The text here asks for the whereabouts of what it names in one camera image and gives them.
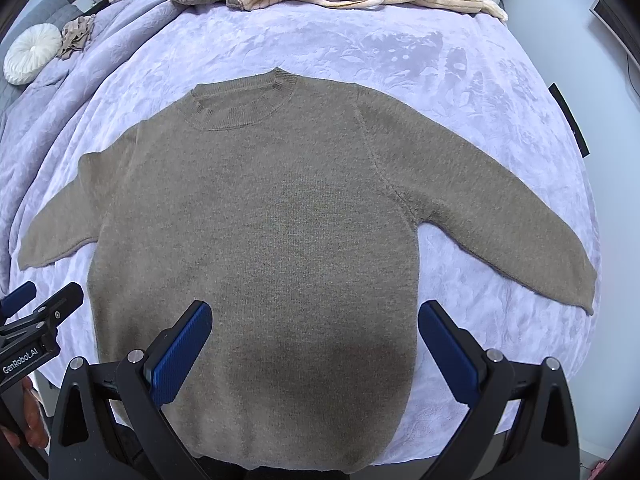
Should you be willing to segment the person's left hand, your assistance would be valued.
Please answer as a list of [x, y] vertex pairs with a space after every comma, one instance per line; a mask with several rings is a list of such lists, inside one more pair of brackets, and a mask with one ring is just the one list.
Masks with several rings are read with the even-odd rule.
[[24, 438], [9, 430], [8, 427], [1, 426], [2, 434], [12, 448], [18, 448], [22, 442], [26, 442], [32, 448], [45, 450], [50, 441], [49, 433], [43, 417], [41, 396], [30, 377], [25, 376], [19, 384], [15, 384], [2, 393], [1, 400], [10, 408], [10, 414], [13, 417], [17, 415], [18, 411], [23, 413], [22, 433]]

